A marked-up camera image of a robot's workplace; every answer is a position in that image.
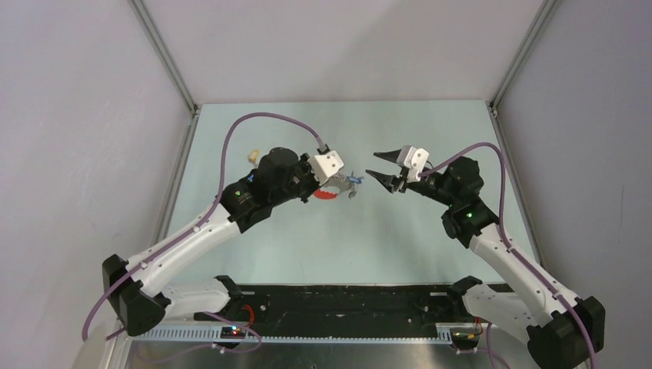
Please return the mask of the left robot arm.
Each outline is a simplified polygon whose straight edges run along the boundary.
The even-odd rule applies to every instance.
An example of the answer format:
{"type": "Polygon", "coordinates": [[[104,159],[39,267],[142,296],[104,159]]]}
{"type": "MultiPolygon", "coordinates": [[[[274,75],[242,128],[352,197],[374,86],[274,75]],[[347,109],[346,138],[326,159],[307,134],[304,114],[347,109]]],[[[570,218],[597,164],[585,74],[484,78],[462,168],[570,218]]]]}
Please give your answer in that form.
{"type": "Polygon", "coordinates": [[[226,186],[196,220],[125,260],[102,264],[105,293],[126,334],[142,335],[164,319],[217,313],[234,320],[243,310],[239,286],[228,276],[179,284],[173,278],[212,248],[269,218],[285,202],[306,202],[344,166],[336,151],[310,156],[273,148],[243,178],[226,186]]]}

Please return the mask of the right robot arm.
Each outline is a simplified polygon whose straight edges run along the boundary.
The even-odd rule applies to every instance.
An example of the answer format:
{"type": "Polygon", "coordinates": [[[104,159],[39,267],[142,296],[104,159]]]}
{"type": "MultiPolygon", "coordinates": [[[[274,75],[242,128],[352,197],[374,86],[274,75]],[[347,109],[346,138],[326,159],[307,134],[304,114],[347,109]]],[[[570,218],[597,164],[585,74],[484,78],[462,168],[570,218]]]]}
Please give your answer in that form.
{"type": "Polygon", "coordinates": [[[369,171],[374,179],[390,193],[413,191],[445,205],[441,220],[447,236],[485,261],[517,295],[503,298],[479,279],[465,277],[448,292],[446,308],[453,319],[466,321],[472,316],[497,326],[524,344],[540,368],[598,366],[597,353],[604,347],[604,306],[595,297],[581,298],[564,286],[507,233],[507,171],[496,145],[473,144],[430,169],[425,167],[429,153],[423,148],[407,145],[374,156],[401,169],[398,176],[369,171]],[[493,150],[499,161],[497,212],[481,199],[479,164],[467,156],[477,148],[493,150]]]}

